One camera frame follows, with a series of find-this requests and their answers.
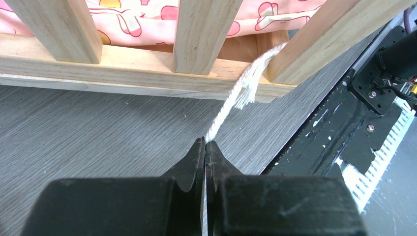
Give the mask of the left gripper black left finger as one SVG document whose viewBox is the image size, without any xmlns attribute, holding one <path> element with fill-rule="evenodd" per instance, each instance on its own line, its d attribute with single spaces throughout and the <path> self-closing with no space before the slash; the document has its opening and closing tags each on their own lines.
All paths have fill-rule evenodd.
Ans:
<svg viewBox="0 0 417 236">
<path fill-rule="evenodd" d="M 158 177 L 61 178 L 41 192 L 24 236 L 200 236 L 206 142 Z"/>
</svg>

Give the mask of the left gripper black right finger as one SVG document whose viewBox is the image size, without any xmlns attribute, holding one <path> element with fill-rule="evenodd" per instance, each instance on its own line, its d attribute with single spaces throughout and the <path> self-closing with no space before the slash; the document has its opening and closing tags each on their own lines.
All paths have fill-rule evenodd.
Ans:
<svg viewBox="0 0 417 236">
<path fill-rule="evenodd" d="M 365 236 L 357 205 L 334 177 L 244 175 L 206 145 L 210 236 Z"/>
</svg>

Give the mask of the wooden slatted pet bed frame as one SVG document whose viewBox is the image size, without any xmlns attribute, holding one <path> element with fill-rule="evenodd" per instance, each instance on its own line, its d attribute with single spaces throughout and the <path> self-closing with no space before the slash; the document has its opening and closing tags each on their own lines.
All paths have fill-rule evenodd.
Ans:
<svg viewBox="0 0 417 236">
<path fill-rule="evenodd" d="M 228 36 L 243 0 L 178 0 L 169 45 L 103 44 L 86 0 L 3 0 L 6 86 L 227 99 L 251 72 L 252 101 L 285 96 L 413 0 L 327 0 L 299 29 Z"/>
</svg>

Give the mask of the pink printed cushion with ties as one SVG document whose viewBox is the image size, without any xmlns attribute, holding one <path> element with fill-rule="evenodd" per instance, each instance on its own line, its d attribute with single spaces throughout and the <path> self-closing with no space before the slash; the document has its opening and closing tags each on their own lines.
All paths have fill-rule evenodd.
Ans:
<svg viewBox="0 0 417 236">
<path fill-rule="evenodd" d="M 87 0 L 103 44 L 169 45 L 177 0 Z M 244 0 L 228 36 L 299 29 L 326 0 Z M 272 21 L 285 16 L 278 26 Z M 251 141 L 272 128 L 261 118 L 278 115 L 278 103 L 233 110 L 217 138 L 229 151 L 261 151 Z M 61 177 L 158 175 L 206 133 L 222 103 L 216 100 L 0 86 L 0 235 L 18 236 L 45 185 Z"/>
</svg>

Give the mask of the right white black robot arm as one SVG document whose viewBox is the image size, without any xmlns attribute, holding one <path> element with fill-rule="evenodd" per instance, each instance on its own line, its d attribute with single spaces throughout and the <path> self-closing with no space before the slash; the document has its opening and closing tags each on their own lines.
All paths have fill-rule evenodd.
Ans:
<svg viewBox="0 0 417 236">
<path fill-rule="evenodd" d="M 388 74 L 397 84 L 417 75 L 417 32 L 413 31 L 375 54 L 377 69 Z"/>
</svg>

